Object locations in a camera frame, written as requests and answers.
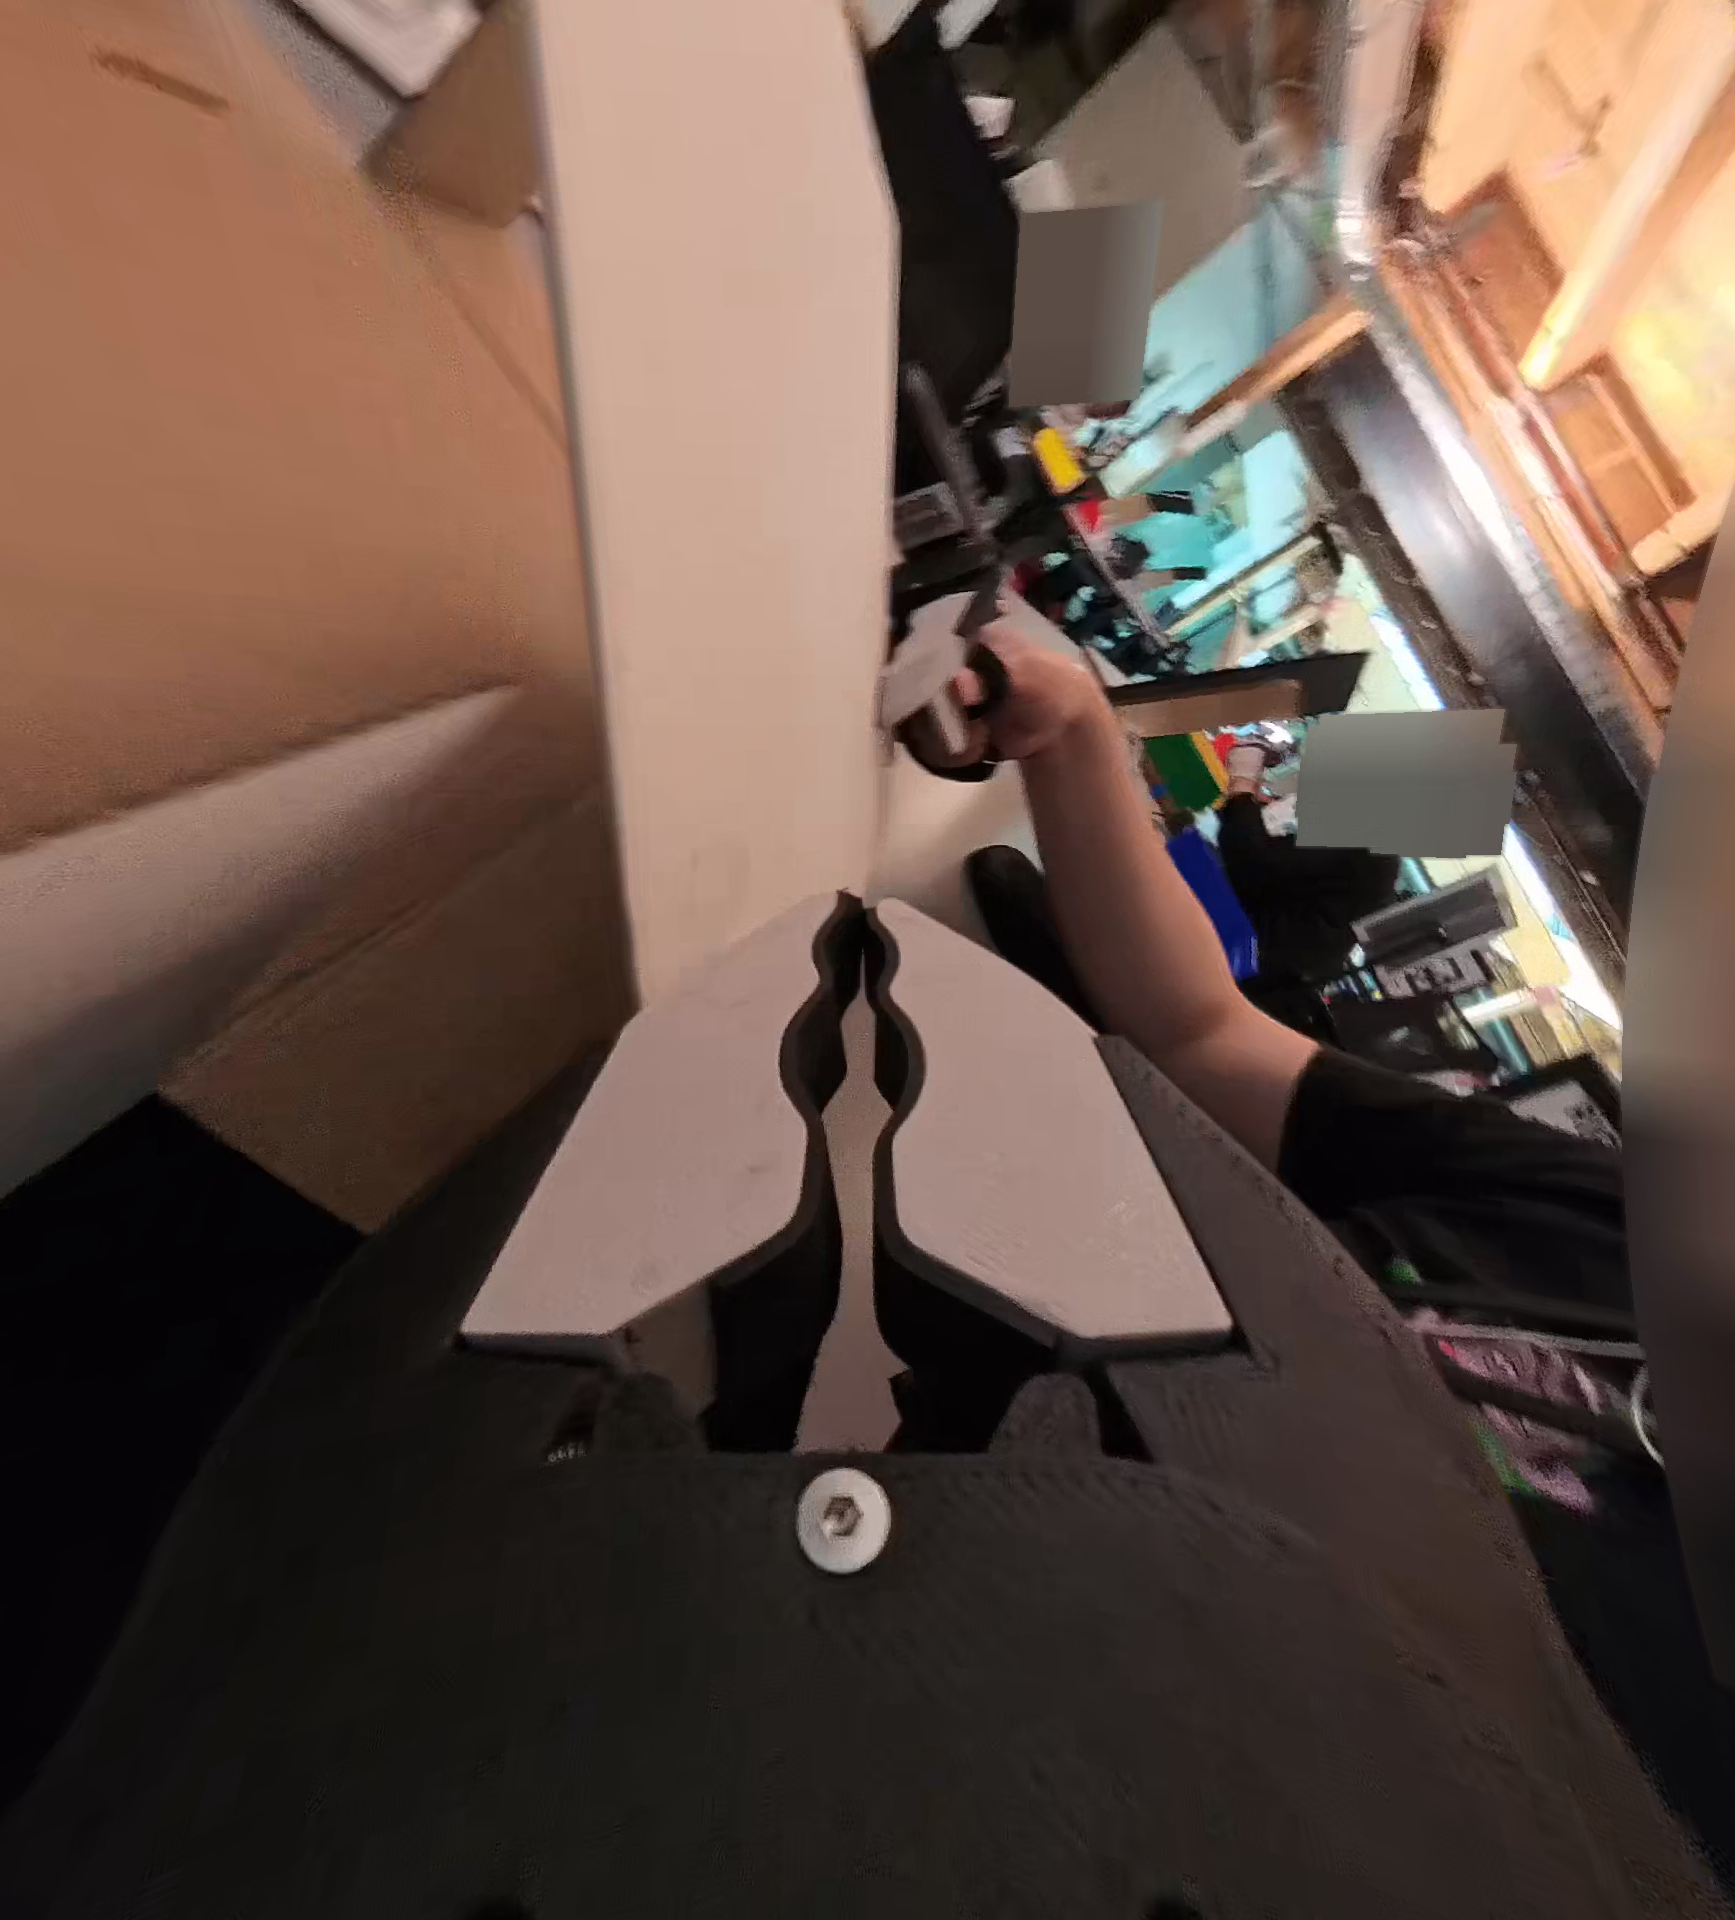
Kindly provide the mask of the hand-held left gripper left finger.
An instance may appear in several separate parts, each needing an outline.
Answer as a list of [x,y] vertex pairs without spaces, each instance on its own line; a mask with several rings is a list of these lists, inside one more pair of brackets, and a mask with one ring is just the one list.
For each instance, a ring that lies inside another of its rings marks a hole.
[[867,906],[816,894],[648,998],[496,1246],[460,1344],[800,1412],[843,1295],[823,1107]]

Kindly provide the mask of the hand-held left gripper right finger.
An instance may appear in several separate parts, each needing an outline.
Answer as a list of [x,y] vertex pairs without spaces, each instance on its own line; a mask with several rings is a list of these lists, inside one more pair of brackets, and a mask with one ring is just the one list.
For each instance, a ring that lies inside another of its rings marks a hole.
[[1037,977],[904,896],[867,917],[874,1012],[874,1330],[900,1359],[991,1330],[1051,1366],[1234,1344],[1223,1285],[1109,1077]]

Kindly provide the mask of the white and brown cardboard box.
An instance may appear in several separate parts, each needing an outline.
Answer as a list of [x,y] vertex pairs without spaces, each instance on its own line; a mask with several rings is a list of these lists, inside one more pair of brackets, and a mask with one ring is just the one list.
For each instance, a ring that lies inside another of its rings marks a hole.
[[0,8],[0,1201],[163,1090],[385,1226],[881,854],[846,8],[491,8],[359,155],[249,8]]

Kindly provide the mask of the person's right forearm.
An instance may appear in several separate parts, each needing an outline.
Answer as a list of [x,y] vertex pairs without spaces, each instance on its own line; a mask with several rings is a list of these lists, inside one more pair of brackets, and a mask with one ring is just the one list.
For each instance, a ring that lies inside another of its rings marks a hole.
[[1109,1037],[1128,1037],[1269,1173],[1314,1037],[1258,1012],[1209,908],[1171,861],[1106,702],[1037,723],[1015,748],[1051,919]]

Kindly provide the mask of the person's right hand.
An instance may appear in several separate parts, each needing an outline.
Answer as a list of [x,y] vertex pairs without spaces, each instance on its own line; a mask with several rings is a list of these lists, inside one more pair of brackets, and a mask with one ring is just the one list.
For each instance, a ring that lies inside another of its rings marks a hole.
[[970,664],[955,674],[962,702],[956,765],[1051,765],[1079,742],[1117,742],[1117,713],[1078,654],[1037,631],[991,616]]

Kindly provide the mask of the black rounded object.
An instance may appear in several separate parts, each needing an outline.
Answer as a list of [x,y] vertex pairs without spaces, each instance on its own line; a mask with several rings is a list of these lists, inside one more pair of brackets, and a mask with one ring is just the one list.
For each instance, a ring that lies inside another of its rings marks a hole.
[[977,846],[962,883],[991,953],[1038,980],[1051,998],[1078,998],[1069,953],[1051,919],[1045,873],[1015,846]]

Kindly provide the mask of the blue bin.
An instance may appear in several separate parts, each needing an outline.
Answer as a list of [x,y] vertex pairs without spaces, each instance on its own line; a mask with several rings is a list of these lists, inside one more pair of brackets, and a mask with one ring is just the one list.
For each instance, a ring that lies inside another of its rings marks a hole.
[[1225,977],[1234,980],[1258,980],[1260,967],[1260,940],[1225,883],[1225,861],[1217,854],[1217,841],[1203,827],[1182,827],[1171,841],[1171,861],[1182,867],[1182,883],[1190,887],[1190,896],[1203,906],[1217,940],[1223,940],[1223,957],[1225,957]]

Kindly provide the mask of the black electronic device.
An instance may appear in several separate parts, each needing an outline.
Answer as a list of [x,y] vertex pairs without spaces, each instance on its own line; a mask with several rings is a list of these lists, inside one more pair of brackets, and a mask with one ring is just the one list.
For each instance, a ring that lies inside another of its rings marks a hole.
[[1357,944],[1376,967],[1416,967],[1459,944],[1492,944],[1513,919],[1499,867],[1477,867],[1364,917]]

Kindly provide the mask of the dark metal beam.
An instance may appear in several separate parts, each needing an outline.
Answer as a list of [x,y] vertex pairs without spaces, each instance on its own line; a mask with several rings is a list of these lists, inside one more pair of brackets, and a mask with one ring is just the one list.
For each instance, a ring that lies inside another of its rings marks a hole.
[[1499,708],[1522,750],[1513,827],[1598,963],[1624,980],[1664,691],[1564,590],[1536,510],[1508,493],[1454,373],[1421,344],[1386,260],[1308,237],[1364,326],[1281,394],[1342,549],[1449,708]]

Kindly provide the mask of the wooden structure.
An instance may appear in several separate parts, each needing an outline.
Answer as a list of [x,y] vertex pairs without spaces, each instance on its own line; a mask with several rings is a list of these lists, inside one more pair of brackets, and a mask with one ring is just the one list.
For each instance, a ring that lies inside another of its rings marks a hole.
[[1664,729],[1735,487],[1735,0],[1426,8],[1386,288]]

